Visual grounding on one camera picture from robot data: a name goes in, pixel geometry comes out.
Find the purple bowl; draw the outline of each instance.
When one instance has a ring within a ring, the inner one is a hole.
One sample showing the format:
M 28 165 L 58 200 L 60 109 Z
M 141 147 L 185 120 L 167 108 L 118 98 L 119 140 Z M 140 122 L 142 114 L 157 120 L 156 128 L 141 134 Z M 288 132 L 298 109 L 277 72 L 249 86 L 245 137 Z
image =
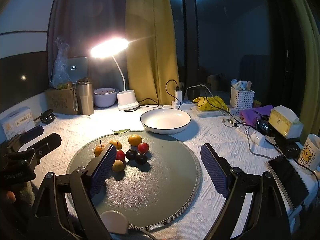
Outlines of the purple bowl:
M 104 94 L 104 95 L 99 95 L 99 94 L 94 93 L 93 94 L 94 104 L 100 108 L 107 108 L 109 106 L 112 106 L 117 99 L 118 92 L 119 92 L 119 90 L 116 89 L 116 91 L 109 93 L 109 94 Z

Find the yellow snack bag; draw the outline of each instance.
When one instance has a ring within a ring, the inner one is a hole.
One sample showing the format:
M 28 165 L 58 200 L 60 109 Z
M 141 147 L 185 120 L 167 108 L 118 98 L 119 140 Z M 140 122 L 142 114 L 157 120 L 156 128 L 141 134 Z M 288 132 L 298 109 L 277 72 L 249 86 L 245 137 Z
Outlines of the yellow snack bag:
M 222 108 L 226 111 L 228 111 L 228 107 L 227 105 L 224 103 L 224 101 L 218 97 L 218 96 L 215 96 L 215 97 L 198 97 L 198 98 L 195 98 L 193 100 L 193 102 L 197 102 L 198 103 L 198 108 L 200 111 L 215 111 L 215 110 L 219 110 L 217 108 L 215 108 L 214 106 L 217 106 L 219 108 Z

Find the yellow fruit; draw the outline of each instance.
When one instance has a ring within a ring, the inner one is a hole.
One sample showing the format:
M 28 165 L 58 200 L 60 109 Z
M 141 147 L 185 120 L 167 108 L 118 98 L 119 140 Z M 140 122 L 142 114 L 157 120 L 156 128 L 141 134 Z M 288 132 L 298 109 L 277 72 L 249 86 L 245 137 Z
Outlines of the yellow fruit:
M 98 145 L 95 149 L 94 149 L 94 156 L 98 157 L 103 149 L 105 148 L 106 146 L 104 144 L 101 144 L 101 145 Z
M 122 144 L 118 140 L 112 139 L 109 143 L 113 144 L 117 149 L 122 149 Z
M 129 142 L 130 145 L 132 145 L 132 146 L 138 146 L 139 143 L 142 143 L 142 138 L 141 138 L 140 135 L 133 134 L 133 135 L 130 135 L 130 136 L 129 136 L 128 142 Z
M 112 170 L 114 172 L 119 172 L 123 171 L 124 169 L 124 164 L 121 160 L 115 160 L 115 163 L 113 163 Z

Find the desk lamp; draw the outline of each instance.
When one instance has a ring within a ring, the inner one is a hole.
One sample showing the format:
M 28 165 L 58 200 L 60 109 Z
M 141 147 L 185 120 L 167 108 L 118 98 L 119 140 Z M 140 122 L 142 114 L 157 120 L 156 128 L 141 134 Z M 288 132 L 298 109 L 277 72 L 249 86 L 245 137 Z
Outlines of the desk lamp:
M 117 67 L 123 79 L 123 87 L 124 87 L 124 91 L 121 91 L 117 94 L 118 109 L 120 111 L 134 109 L 139 106 L 139 103 L 137 102 L 136 96 L 134 94 L 134 90 L 125 89 L 125 80 L 124 80 L 123 73 L 119 67 L 118 62 L 114 57 L 115 54 L 126 49 L 128 45 L 129 45 L 129 42 L 126 39 L 114 38 L 93 47 L 90 52 L 93 57 L 98 57 L 98 58 L 105 58 L 105 57 L 112 56 L 113 60 L 116 62 Z

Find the lamp base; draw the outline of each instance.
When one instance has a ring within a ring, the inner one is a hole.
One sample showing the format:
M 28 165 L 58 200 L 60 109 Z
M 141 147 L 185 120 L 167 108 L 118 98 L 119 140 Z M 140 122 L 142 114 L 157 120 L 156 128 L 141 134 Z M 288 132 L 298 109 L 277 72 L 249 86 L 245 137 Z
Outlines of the lamp base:
M 134 90 L 121 91 L 117 94 L 120 111 L 135 109 L 139 106 Z

